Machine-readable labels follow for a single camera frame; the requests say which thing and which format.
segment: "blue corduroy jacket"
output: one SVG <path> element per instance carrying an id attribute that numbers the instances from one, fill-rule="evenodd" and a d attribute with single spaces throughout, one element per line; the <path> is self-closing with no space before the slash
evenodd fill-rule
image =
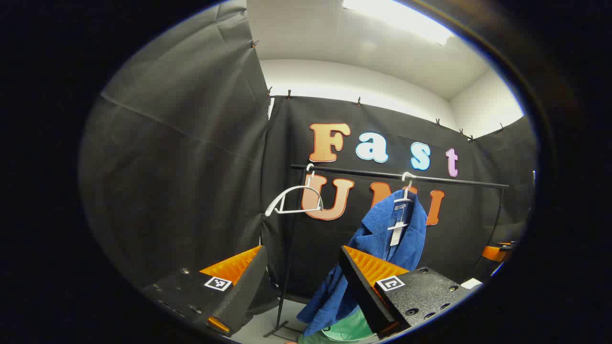
<path id="1" fill-rule="evenodd" d="M 414 193 L 408 192 L 408 198 L 414 202 L 394 203 L 394 200 L 403 197 L 404 191 L 399 190 L 376 203 L 362 220 L 348 246 L 411 271 L 417 267 L 423 252 L 427 215 Z M 402 209 L 396 209 L 401 204 L 407 205 L 403 212 L 404 223 L 406 219 L 410 219 L 410 222 L 402 232 L 400 243 L 391 247 L 393 231 L 387 228 L 401 219 Z M 347 285 L 339 265 L 329 272 L 319 290 L 297 315 L 298 320 L 309 323 L 304 330 L 305 336 L 357 311 L 357 301 L 350 293 L 345 293 Z"/>

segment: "white ceiling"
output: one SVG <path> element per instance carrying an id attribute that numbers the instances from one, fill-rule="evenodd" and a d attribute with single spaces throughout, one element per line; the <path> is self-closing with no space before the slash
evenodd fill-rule
<path id="1" fill-rule="evenodd" d="M 488 69 L 458 37 L 443 47 L 342 8 L 342 0 L 247 0 L 260 60 L 312 59 L 374 70 L 450 100 Z"/>

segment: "green cloth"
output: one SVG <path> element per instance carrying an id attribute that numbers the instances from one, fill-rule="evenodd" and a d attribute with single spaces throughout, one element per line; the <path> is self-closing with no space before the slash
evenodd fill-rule
<path id="1" fill-rule="evenodd" d="M 310 337 L 300 335 L 298 344 L 326 344 L 358 342 L 375 335 L 365 320 L 364 313 L 358 309 L 353 315 L 347 316 L 327 329 L 315 332 Z"/>

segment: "jacket collar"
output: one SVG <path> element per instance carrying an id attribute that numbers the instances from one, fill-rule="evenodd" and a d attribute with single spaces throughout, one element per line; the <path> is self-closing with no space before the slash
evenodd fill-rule
<path id="1" fill-rule="evenodd" d="M 376 203 L 368 214 L 365 215 L 362 223 L 372 234 L 387 231 L 389 227 L 389 219 L 395 206 L 394 201 L 404 198 L 404 190 L 398 190 L 382 201 Z M 419 202 L 419 197 L 412 192 L 408 192 L 408 198 L 414 201 L 414 209 L 412 210 L 412 216 L 410 218 L 409 226 L 413 228 L 421 228 L 425 226 L 427 216 L 424 216 L 425 210 Z"/>

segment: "orange letter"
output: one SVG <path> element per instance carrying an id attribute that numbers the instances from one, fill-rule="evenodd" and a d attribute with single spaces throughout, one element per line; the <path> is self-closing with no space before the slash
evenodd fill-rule
<path id="1" fill-rule="evenodd" d="M 322 124 L 313 123 L 310 128 L 315 132 L 315 151 L 310 154 L 310 161 L 312 162 L 333 162 L 336 161 L 337 156 L 332 153 L 332 146 L 337 152 L 342 150 L 344 141 L 342 134 L 348 136 L 351 134 L 351 128 L 345 123 L 339 124 Z"/>
<path id="2" fill-rule="evenodd" d="M 370 206 L 370 208 L 372 208 L 376 203 L 382 201 L 391 194 L 391 187 L 389 187 L 387 183 L 383 182 L 372 183 L 370 185 L 370 189 L 374 191 L 374 197 L 372 197 L 372 206 Z M 414 186 L 410 187 L 408 191 L 414 193 L 415 195 L 419 192 Z"/>
<path id="3" fill-rule="evenodd" d="M 327 184 L 327 178 L 315 174 L 310 180 L 310 187 L 321 193 L 323 185 Z M 348 190 L 355 186 L 353 181 L 348 179 L 334 179 L 334 185 L 336 185 L 336 200 L 334 201 L 334 207 L 332 209 L 322 209 L 319 211 L 309 211 L 306 214 L 310 217 L 314 217 L 319 220 L 335 220 L 344 214 L 346 209 L 346 199 L 348 198 Z M 314 209 L 318 206 L 319 196 L 309 189 L 304 189 L 302 195 L 302 209 Z"/>
<path id="4" fill-rule="evenodd" d="M 427 225 L 433 226 L 438 224 L 438 215 L 440 214 L 440 205 L 444 198 L 444 191 L 434 190 L 430 193 L 431 206 L 429 207 L 429 215 L 427 215 Z"/>

